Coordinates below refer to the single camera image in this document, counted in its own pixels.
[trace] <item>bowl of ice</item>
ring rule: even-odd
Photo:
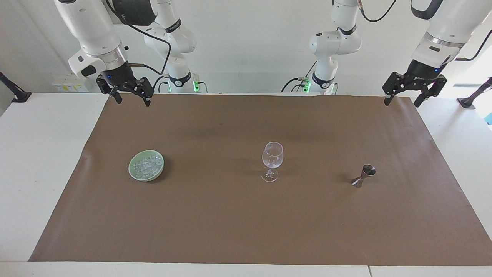
[[[164,158],[154,150],[145,150],[135,155],[128,165],[128,172],[135,180],[148,182],[156,179],[164,169]]]

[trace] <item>clear glass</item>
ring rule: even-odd
[[[278,178],[278,172],[275,170],[283,162],[283,147],[282,144],[272,141],[267,143],[263,150],[263,164],[266,166],[263,169],[261,177],[267,182],[274,182]]]

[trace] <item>white table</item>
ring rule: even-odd
[[[0,276],[492,276],[492,267],[268,266],[26,262],[75,168],[107,96],[33,94],[0,117]],[[419,112],[489,236],[492,132],[455,100]]]

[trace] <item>wine glass rim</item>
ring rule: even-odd
[[[278,154],[278,155],[272,155],[272,154],[270,154],[270,153],[268,152],[267,147],[268,147],[268,145],[272,145],[272,144],[277,144],[277,145],[280,145],[280,154]],[[283,154],[283,146],[282,146],[282,144],[280,144],[280,142],[271,141],[271,142],[267,143],[267,145],[265,146],[265,151],[268,153],[268,155],[270,155],[270,156],[272,156],[272,157],[278,157],[278,156],[280,156],[280,155],[282,155],[282,154]]]

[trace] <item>metal jigger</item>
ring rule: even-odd
[[[362,182],[365,178],[376,175],[376,168],[372,165],[364,165],[362,167],[362,173],[360,177],[357,177],[352,180],[352,185],[356,188],[362,187]]]

